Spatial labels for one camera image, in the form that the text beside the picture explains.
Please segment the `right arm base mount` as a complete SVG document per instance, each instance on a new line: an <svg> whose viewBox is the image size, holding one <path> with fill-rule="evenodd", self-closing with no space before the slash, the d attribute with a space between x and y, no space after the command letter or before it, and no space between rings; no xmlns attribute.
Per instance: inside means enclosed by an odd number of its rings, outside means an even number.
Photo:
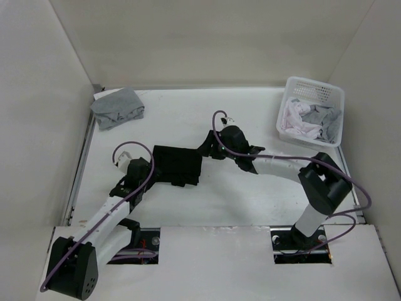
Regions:
<svg viewBox="0 0 401 301"><path fill-rule="evenodd" d="M272 228L271 242L275 264L331 264L331 254L328 245L321 246L326 241L324 227L310 238L297 238L290 228Z"/></svg>

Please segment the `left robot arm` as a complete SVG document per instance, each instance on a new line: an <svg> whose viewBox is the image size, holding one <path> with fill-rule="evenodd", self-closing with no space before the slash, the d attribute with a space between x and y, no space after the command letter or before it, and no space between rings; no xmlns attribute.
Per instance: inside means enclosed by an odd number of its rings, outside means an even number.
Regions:
<svg viewBox="0 0 401 301"><path fill-rule="evenodd" d="M95 289L99 270L117 258L121 249L134 250L139 246L139 224L128 215L152 185L155 166L140 157L125 167L125 176L86 225L74 235L54 241L41 292L52 290L86 300Z"/></svg>

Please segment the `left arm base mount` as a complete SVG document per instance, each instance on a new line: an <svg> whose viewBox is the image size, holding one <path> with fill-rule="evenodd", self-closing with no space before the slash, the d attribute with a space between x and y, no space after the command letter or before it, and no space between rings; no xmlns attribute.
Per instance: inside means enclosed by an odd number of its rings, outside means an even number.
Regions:
<svg viewBox="0 0 401 301"><path fill-rule="evenodd" d="M160 228L142 228L133 241L121 249L109 265L157 265L159 263Z"/></svg>

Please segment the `black tank top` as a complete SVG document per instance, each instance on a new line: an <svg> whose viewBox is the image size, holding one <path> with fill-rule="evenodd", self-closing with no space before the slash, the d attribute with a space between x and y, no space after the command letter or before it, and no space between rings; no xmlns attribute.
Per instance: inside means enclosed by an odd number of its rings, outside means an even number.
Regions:
<svg viewBox="0 0 401 301"><path fill-rule="evenodd" d="M196 149L155 145L152 154L155 159L155 182L178 187L198 185L202 156Z"/></svg>

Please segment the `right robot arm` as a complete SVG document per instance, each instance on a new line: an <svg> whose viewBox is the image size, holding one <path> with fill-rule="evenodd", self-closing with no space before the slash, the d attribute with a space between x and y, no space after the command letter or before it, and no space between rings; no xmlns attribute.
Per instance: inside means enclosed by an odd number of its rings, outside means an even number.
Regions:
<svg viewBox="0 0 401 301"><path fill-rule="evenodd" d="M277 159L272 155L261 157L264 148L250 145L242 130L235 125L227 126L216 134L210 130L197 150L204 157L217 160L230 158L245 172L281 177L303 188L308 205L291 227L289 238L282 239L282 243L292 243L294 249L313 247L318 228L352 190L351 182L335 172L339 167L328 154L319 152L313 157L316 162L307 163L296 159Z"/></svg>

